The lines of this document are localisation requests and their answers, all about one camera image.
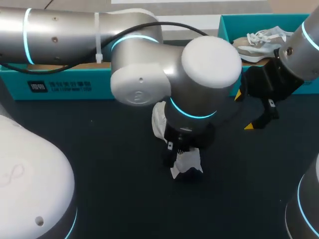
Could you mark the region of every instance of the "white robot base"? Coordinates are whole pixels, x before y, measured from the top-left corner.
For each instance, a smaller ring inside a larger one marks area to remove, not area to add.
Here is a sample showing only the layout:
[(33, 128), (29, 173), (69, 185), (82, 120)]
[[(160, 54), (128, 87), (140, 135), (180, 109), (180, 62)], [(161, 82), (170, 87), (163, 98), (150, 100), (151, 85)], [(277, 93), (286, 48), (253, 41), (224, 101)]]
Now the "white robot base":
[(0, 238), (74, 239), (75, 182), (65, 155), (0, 116)]

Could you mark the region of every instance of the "white cloth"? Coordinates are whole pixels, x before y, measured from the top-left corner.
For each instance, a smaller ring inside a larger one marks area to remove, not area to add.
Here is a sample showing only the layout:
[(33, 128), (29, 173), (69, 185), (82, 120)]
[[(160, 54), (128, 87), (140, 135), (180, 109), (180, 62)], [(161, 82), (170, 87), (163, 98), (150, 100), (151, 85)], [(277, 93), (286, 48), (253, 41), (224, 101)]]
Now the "white cloth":
[[(167, 142), (164, 139), (166, 117), (164, 114), (166, 102), (157, 103), (153, 108), (152, 114), (152, 127), (154, 135)], [(184, 152), (182, 154), (177, 154), (176, 162), (174, 167), (170, 169), (173, 178), (175, 179), (179, 173), (184, 173), (190, 168), (195, 168), (201, 172), (203, 169), (200, 165), (200, 154), (199, 149), (194, 148), (190, 152)]]

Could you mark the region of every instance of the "cardboard box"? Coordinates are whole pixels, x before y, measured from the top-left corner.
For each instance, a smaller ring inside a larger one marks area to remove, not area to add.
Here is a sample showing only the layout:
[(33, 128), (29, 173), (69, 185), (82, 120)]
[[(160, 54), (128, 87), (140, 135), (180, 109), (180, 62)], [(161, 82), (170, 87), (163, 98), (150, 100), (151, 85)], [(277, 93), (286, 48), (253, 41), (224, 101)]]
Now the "cardboard box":
[[(263, 29), (279, 26), (285, 31), (294, 32), (305, 21), (309, 14), (241, 14), (222, 15), (219, 23), (218, 36), (228, 42), (246, 36), (248, 33), (256, 33)], [(243, 70), (250, 66), (262, 66), (268, 60), (264, 59), (257, 64), (243, 63)], [(240, 78), (236, 82), (231, 96), (237, 94), (240, 86)], [(319, 79), (305, 82), (294, 94), (319, 94)]]

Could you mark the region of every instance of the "teal box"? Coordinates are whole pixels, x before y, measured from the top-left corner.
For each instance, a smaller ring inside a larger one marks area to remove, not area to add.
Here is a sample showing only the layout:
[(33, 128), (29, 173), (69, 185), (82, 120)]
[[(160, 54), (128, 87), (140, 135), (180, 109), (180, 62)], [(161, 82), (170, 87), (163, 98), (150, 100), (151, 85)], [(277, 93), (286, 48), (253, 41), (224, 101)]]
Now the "teal box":
[[(26, 69), (27, 65), (14, 65)], [(109, 100), (111, 69), (69, 69), (52, 75), (28, 75), (0, 68), (14, 100)]]
[[(218, 36), (228, 42), (246, 36), (248, 33), (279, 26), (285, 31), (294, 32), (305, 21), (308, 14), (240, 14), (222, 15), (220, 18)], [(250, 66), (243, 66), (247, 71)], [(231, 96), (237, 94), (240, 78), (236, 82)], [(294, 94), (319, 94), (319, 79), (305, 82)]]

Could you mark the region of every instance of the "white joint cover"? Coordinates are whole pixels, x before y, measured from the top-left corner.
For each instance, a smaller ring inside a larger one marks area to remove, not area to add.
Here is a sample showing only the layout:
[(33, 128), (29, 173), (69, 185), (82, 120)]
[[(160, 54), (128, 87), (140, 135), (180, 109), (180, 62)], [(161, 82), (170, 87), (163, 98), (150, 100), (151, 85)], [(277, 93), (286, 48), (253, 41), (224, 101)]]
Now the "white joint cover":
[(57, 147), (15, 121), (0, 116), (0, 132), (0, 238), (36, 239), (69, 207), (72, 168)]
[(111, 90), (123, 104), (146, 106), (170, 96), (170, 82), (158, 63), (132, 64), (113, 73)]
[(187, 75), (202, 86), (225, 88), (240, 76), (240, 56), (229, 42), (214, 36), (202, 36), (189, 42), (181, 57)]

